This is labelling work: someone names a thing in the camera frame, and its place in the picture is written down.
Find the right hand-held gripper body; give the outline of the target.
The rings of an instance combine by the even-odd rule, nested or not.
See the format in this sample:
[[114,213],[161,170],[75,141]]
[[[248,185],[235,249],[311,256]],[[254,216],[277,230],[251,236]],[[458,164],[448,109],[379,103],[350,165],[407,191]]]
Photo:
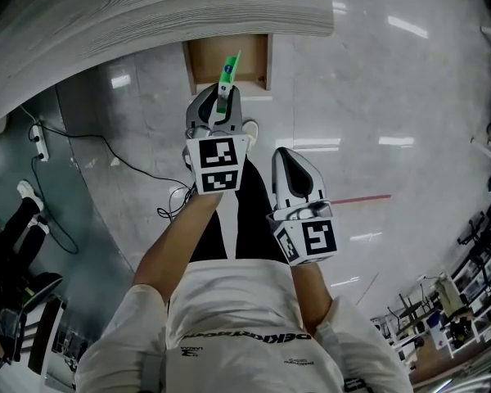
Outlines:
[[267,219],[290,266],[321,262],[338,251],[327,200],[275,210]]

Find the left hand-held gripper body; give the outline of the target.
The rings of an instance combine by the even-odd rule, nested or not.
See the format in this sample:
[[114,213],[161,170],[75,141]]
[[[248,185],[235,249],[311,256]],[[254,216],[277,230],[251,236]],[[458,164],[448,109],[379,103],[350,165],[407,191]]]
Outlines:
[[200,194],[235,192],[240,188],[249,146],[244,133],[213,132],[207,126],[187,131],[187,154]]

